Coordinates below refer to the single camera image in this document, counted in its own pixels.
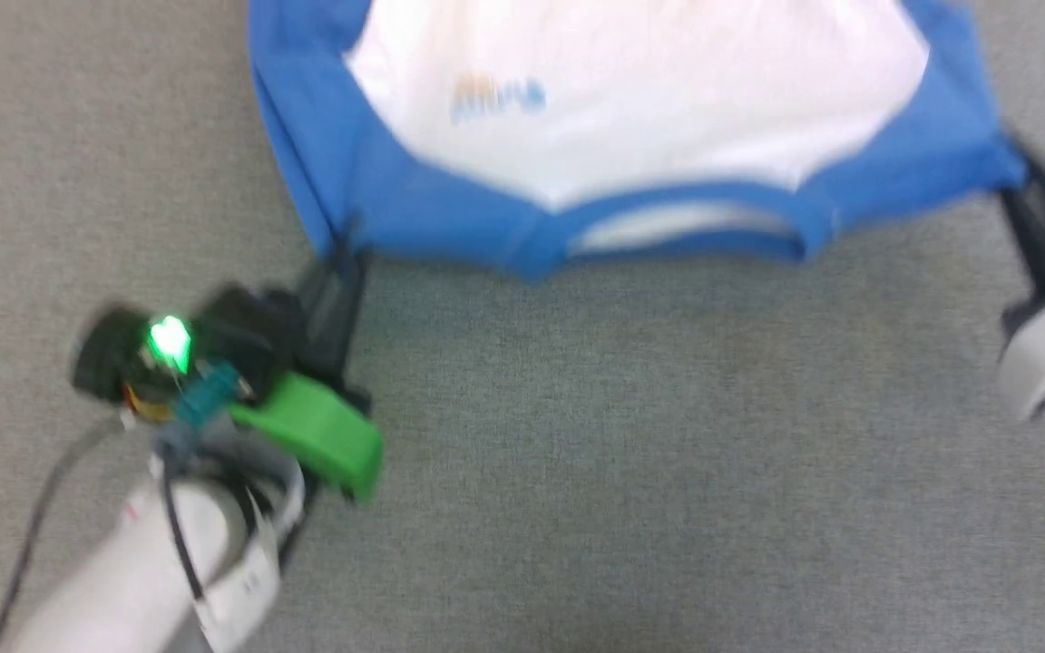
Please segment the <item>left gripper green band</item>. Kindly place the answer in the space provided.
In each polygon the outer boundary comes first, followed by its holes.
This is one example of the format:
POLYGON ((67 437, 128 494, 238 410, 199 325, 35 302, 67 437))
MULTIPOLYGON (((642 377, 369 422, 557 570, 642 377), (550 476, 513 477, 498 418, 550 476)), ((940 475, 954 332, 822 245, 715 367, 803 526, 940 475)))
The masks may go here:
POLYGON ((258 404, 230 405, 233 422, 265 434, 317 479, 361 502, 372 499, 385 454, 382 434, 359 412, 372 409, 372 393, 347 377, 370 263, 369 249, 359 244, 364 226, 364 218, 352 218, 346 240, 331 227, 323 251, 299 274, 304 344, 298 362, 304 375, 287 372, 258 404), (339 381, 346 400, 330 384, 323 384, 336 375, 336 303, 341 298, 345 309, 339 381))

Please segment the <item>blue and white T-shirt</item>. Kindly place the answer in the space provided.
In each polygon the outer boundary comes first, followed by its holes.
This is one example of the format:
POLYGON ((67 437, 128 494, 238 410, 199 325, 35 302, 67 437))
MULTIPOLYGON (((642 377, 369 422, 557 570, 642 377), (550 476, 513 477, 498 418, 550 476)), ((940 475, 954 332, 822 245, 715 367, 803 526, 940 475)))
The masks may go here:
POLYGON ((542 278, 574 260, 804 260, 1017 189, 953 0, 246 0, 308 240, 542 278))

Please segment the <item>grey fabric sofa cushion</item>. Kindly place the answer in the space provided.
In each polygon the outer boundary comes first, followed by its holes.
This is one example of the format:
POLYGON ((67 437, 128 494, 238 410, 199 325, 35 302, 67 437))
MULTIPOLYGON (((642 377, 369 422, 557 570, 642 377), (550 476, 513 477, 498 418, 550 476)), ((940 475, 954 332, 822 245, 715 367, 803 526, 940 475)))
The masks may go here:
MULTIPOLYGON (((66 380, 90 314, 307 255, 243 0, 0 0, 0 602, 104 416, 66 380)), ((1025 291, 984 201, 805 266, 381 261, 380 491, 317 502, 249 653, 1045 653, 1045 416, 994 373, 1025 291)))

